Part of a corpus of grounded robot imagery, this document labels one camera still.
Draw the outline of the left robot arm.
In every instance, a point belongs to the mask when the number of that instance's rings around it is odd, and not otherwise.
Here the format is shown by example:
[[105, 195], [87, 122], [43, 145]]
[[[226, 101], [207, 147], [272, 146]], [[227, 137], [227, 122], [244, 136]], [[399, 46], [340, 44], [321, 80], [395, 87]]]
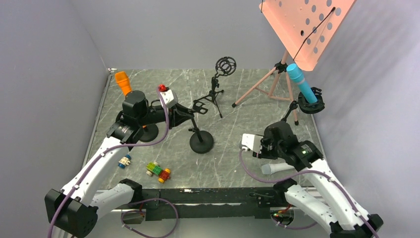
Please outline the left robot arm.
[[186, 121], [194, 117], [189, 108], [178, 102], [173, 90], [157, 88], [156, 92], [158, 106], [150, 104], [142, 91], [126, 92], [122, 110], [98, 151], [70, 182], [46, 194], [49, 238], [54, 228], [84, 238], [99, 218], [113, 209], [121, 205], [136, 208], [145, 202], [143, 187], [130, 179], [122, 180], [101, 194], [97, 191], [111, 169], [134, 147], [156, 145], [177, 126], [177, 119]]

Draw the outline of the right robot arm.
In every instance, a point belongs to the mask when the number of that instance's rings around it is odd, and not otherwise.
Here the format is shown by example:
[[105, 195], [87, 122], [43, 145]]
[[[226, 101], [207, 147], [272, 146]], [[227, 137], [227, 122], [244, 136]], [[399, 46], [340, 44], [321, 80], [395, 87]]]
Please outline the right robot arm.
[[384, 221], [363, 208], [342, 186], [321, 151], [308, 140], [299, 141], [290, 125], [281, 120], [269, 125], [260, 140], [257, 157], [284, 159], [303, 175], [324, 199], [320, 202], [293, 179], [278, 182], [273, 193], [279, 206], [298, 207], [320, 224], [331, 238], [376, 238]]

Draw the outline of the white condenser microphone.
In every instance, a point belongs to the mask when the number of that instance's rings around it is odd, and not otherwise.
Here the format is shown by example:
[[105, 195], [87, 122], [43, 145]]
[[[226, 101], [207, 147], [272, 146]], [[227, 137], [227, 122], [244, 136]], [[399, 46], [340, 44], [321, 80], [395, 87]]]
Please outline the white condenser microphone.
[[271, 175], [280, 171], [294, 170], [295, 168], [287, 163], [278, 164], [264, 164], [261, 166], [261, 171], [264, 175]]

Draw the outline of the orange microphone round stand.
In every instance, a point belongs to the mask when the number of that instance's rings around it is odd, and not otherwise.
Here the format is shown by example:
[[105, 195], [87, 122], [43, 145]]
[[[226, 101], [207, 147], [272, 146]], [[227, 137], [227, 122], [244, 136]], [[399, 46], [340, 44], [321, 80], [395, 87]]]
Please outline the orange microphone round stand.
[[156, 124], [143, 126], [143, 131], [144, 133], [139, 139], [141, 142], [151, 142], [157, 138], [159, 133], [159, 129]]

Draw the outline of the black round base stand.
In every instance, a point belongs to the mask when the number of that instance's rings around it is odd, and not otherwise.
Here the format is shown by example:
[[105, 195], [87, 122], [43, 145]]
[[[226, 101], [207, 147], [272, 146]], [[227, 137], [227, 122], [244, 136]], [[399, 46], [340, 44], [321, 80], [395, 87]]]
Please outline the black round base stand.
[[[199, 114], [207, 113], [208, 109], [204, 108], [204, 103], [195, 100], [192, 110]], [[214, 146], [214, 138], [211, 133], [205, 130], [200, 130], [195, 122], [195, 119], [191, 119], [193, 127], [189, 131], [193, 132], [190, 137], [190, 148], [198, 154], [208, 153]]]

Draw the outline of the colourful toy block car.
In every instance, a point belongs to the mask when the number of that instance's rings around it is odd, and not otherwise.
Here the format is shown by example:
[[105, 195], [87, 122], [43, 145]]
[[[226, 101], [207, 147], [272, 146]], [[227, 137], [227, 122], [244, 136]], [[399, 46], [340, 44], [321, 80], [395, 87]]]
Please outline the colourful toy block car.
[[168, 168], [163, 169], [157, 162], [148, 163], [146, 165], [146, 169], [146, 174], [150, 177], [157, 176], [158, 181], [160, 183], [165, 183], [167, 180], [170, 179], [171, 170]]

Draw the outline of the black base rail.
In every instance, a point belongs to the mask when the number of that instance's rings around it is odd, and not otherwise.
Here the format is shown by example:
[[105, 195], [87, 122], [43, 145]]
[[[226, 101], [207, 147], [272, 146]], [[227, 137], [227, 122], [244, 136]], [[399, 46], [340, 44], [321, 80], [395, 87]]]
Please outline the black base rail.
[[288, 206], [284, 195], [271, 186], [225, 188], [160, 188], [143, 189], [141, 205], [120, 205], [118, 208], [142, 208], [146, 221], [178, 218], [253, 217], [269, 219]]

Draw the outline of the white blue toy block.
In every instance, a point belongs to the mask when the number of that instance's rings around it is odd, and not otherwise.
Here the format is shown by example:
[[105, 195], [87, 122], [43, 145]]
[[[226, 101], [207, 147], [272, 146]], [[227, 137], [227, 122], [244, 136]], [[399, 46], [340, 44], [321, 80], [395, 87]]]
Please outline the white blue toy block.
[[125, 155], [123, 158], [121, 158], [118, 162], [118, 166], [122, 169], [125, 169], [127, 166], [131, 164], [131, 156], [129, 154]]

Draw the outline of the pink music stand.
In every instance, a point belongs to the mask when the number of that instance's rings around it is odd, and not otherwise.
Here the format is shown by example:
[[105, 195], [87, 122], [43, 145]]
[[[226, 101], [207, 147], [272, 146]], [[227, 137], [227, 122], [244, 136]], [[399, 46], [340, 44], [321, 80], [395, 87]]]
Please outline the pink music stand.
[[285, 47], [288, 58], [304, 71], [316, 67], [327, 45], [356, 2], [354, 0], [263, 0], [260, 11]]

